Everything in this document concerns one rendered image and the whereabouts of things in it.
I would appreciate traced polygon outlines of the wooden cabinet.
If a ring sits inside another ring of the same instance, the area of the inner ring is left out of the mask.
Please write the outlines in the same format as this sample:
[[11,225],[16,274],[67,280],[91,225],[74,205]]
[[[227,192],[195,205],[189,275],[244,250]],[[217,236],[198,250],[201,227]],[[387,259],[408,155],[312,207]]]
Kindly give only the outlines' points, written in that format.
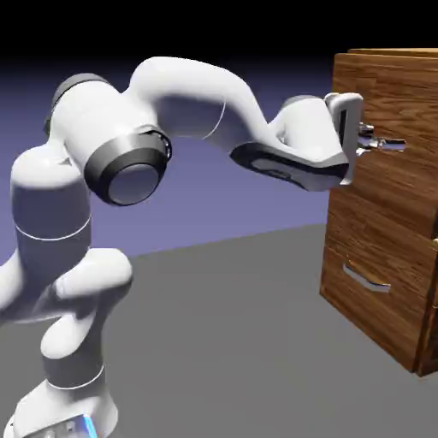
[[438,372],[438,48],[352,49],[333,88],[378,146],[329,195],[321,295],[412,373]]

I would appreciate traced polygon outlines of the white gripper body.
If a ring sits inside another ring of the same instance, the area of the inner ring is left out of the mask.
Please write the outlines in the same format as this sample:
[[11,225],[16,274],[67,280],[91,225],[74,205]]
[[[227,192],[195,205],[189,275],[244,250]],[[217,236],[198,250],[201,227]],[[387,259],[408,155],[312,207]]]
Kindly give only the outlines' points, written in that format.
[[332,116],[342,150],[348,159],[348,170],[341,185],[349,185],[352,183],[357,158],[363,98],[355,92],[331,92],[324,97],[324,102]]

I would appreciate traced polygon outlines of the wooden drawer front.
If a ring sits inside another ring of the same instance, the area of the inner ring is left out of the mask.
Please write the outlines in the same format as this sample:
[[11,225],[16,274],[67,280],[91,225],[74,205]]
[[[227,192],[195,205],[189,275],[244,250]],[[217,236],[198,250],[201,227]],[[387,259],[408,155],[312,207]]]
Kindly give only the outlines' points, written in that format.
[[363,122],[404,151],[373,150],[357,161],[353,187],[404,226],[438,238],[438,60],[338,54],[333,88],[364,98]]
[[[363,287],[344,263],[390,292]],[[346,186],[329,195],[320,294],[408,371],[438,371],[438,251]]]

